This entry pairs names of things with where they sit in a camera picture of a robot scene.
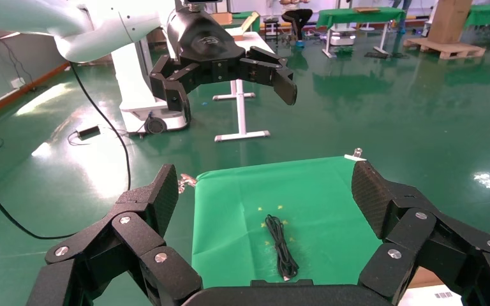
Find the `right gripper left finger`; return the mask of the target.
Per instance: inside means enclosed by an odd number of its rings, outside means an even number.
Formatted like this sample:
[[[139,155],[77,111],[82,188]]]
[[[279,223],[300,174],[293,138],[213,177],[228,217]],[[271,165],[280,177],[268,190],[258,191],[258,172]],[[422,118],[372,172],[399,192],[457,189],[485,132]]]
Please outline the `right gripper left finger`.
[[[46,253],[28,305],[92,305],[112,280],[130,275],[153,305],[182,305],[202,279],[164,239],[179,198],[175,167],[120,195],[99,221]]]

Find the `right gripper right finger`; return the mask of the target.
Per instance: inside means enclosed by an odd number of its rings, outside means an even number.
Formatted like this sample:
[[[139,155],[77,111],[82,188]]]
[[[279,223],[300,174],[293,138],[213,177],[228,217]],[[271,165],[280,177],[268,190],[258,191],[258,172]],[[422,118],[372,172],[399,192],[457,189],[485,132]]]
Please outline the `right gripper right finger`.
[[[490,234],[441,212],[416,187],[354,164],[352,196],[381,241],[358,284],[397,305],[419,268],[433,272],[463,305],[490,305]]]

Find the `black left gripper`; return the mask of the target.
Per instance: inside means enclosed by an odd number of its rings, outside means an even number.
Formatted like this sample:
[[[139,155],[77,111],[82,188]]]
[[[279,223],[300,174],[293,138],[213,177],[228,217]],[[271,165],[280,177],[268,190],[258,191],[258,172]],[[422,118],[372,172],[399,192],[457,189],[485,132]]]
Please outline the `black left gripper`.
[[[296,103],[297,85],[287,60],[252,46],[238,46],[208,13],[174,10],[167,22],[167,38],[175,58],[162,55],[149,73],[152,95],[166,101],[170,111],[191,121],[188,93],[200,85],[235,80],[266,85],[289,106]]]

